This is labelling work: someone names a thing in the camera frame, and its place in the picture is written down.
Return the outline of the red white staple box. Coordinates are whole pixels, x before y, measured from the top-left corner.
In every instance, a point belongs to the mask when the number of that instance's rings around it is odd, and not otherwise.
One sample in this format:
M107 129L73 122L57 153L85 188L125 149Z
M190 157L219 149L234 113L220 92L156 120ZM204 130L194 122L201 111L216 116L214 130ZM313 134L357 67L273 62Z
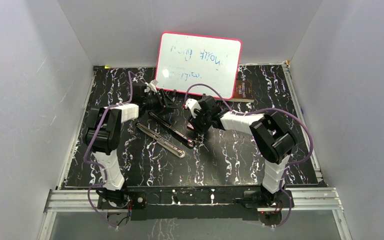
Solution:
M192 124L191 122L188 122L186 125L186 128L190 131L193 131L194 133L198 132L198 129L196 128L195 124Z

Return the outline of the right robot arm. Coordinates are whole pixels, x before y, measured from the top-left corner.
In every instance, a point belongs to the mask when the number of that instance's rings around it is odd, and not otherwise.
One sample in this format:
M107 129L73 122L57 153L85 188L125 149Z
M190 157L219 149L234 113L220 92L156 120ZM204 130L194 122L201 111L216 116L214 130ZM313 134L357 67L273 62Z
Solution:
M282 199L284 178L297 138L276 113L246 114L222 109L212 96L189 98L183 108L190 112L190 129L205 134L209 128L251 135L264 158L264 176L259 191L245 191L237 200L242 205L275 207Z

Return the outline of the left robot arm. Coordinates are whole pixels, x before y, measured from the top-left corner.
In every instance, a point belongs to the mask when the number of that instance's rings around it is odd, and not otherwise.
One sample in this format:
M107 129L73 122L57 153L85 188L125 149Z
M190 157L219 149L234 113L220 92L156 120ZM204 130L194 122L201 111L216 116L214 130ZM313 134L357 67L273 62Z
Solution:
M166 114L178 107L153 83L133 83L129 90L126 102L91 108L84 134L85 155L95 158L103 178L96 192L117 208L124 208L130 200L117 155L123 123L136 120L149 111Z

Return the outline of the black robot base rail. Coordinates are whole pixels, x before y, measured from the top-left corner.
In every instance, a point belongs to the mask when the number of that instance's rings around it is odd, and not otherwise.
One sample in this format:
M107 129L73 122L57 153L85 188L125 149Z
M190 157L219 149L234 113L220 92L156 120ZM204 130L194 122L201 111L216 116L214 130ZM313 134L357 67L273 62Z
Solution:
M133 221L238 218L278 224L295 206L291 191L270 193L260 185L129 186L96 193L99 210L126 210Z

